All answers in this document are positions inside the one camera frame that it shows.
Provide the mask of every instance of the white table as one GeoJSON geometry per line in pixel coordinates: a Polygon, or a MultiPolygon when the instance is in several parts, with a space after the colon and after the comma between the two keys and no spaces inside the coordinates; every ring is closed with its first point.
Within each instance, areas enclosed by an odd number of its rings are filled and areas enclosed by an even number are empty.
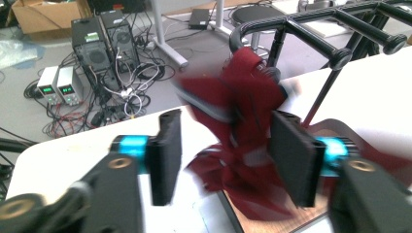
{"type": "MultiPolygon", "coordinates": [[[[142,116],[29,148],[17,159],[7,198],[22,193],[39,193],[44,195],[46,203],[55,202],[72,182],[79,180],[108,153],[116,136],[156,135],[160,114],[142,116]]],[[[217,139],[191,118],[186,107],[182,108],[181,121],[182,172],[172,205],[152,206],[149,175],[139,176],[146,232],[208,232],[204,220],[219,207],[216,203],[210,207],[206,205],[214,197],[205,197],[199,192],[191,173],[184,171],[199,151],[215,144],[217,139]]],[[[223,232],[231,232],[230,222],[224,222],[225,213],[220,213],[223,216],[219,219],[217,215],[218,220],[209,221],[208,227],[216,225],[223,232]]]]}
{"type": "MultiPolygon", "coordinates": [[[[412,47],[391,56],[382,54],[349,63],[312,122],[338,118],[376,149],[412,159],[411,57],[412,47]]],[[[324,69],[283,81],[298,84],[300,93],[291,96],[281,110],[305,118],[328,73],[329,70],[324,69]]],[[[29,148],[17,160],[7,197],[34,192],[43,194],[47,203],[53,203],[72,182],[80,179],[107,154],[116,136],[155,135],[160,114],[142,116],[29,148]]],[[[214,135],[194,121],[183,107],[182,168],[200,150],[216,142],[214,135]]],[[[208,232],[211,225],[217,229],[211,232],[232,232],[227,217],[220,215],[222,211],[217,211],[217,201],[205,205],[207,198],[198,191],[191,174],[186,171],[179,174],[173,205],[168,207],[151,206],[148,176],[141,175],[139,179],[147,232],[208,232]],[[162,224],[157,222],[158,219],[162,219],[162,224]]],[[[321,227],[322,232],[330,231],[326,220],[315,227],[321,227]]]]}

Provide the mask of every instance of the electronic device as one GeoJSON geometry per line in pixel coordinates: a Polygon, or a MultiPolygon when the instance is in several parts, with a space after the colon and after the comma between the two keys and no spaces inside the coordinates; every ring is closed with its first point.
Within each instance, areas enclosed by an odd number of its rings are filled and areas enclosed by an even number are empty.
{"type": "Polygon", "coordinates": [[[329,0],[315,0],[313,3],[309,3],[308,0],[299,0],[297,4],[297,10],[299,12],[324,9],[336,5],[334,1],[329,0]]]}
{"type": "Polygon", "coordinates": [[[124,13],[140,13],[146,9],[145,0],[88,0],[87,2],[96,15],[112,10],[121,10],[124,13]]]}
{"type": "Polygon", "coordinates": [[[209,25],[209,10],[193,9],[189,20],[189,29],[206,30],[209,25]]]}
{"type": "Polygon", "coordinates": [[[68,105],[78,105],[83,100],[83,84],[73,66],[60,69],[57,89],[68,105]]]}
{"type": "Polygon", "coordinates": [[[63,98],[57,88],[57,79],[58,66],[46,67],[37,83],[37,88],[51,105],[63,103],[63,98]]]}
{"type": "Polygon", "coordinates": [[[119,10],[103,12],[100,15],[109,43],[115,54],[115,65],[119,72],[133,71],[139,64],[130,25],[119,10]]]}
{"type": "Polygon", "coordinates": [[[104,84],[114,91],[120,89],[113,72],[113,53],[98,17],[72,20],[72,47],[92,86],[104,84]]]}

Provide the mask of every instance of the power supply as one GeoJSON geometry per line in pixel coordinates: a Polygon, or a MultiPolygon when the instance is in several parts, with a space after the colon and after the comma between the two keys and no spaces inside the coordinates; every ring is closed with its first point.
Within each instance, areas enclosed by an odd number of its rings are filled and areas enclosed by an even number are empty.
{"type": "Polygon", "coordinates": [[[56,105],[63,102],[57,88],[58,66],[46,67],[37,83],[37,88],[48,100],[49,104],[56,105]]]}
{"type": "Polygon", "coordinates": [[[83,100],[83,84],[73,66],[60,69],[57,88],[68,105],[78,105],[83,100]]]}

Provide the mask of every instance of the wooden board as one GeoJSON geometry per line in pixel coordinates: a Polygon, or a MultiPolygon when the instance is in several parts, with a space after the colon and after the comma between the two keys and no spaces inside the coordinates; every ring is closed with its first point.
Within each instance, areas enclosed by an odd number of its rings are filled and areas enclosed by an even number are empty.
{"type": "Polygon", "coordinates": [[[316,207],[314,208],[298,209],[292,204],[292,202],[290,202],[288,208],[294,214],[294,218],[279,221],[250,220],[231,204],[230,198],[228,198],[227,195],[225,195],[225,197],[245,233],[292,232],[302,225],[305,225],[317,217],[322,216],[327,210],[327,198],[323,195],[317,195],[316,207]]]}

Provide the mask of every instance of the cardboard box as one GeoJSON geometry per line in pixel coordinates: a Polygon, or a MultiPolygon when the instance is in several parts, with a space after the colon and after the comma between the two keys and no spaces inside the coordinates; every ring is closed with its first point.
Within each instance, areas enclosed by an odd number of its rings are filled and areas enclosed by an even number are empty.
{"type": "Polygon", "coordinates": [[[86,0],[61,3],[17,0],[12,9],[24,34],[69,29],[73,19],[91,17],[86,0]]]}

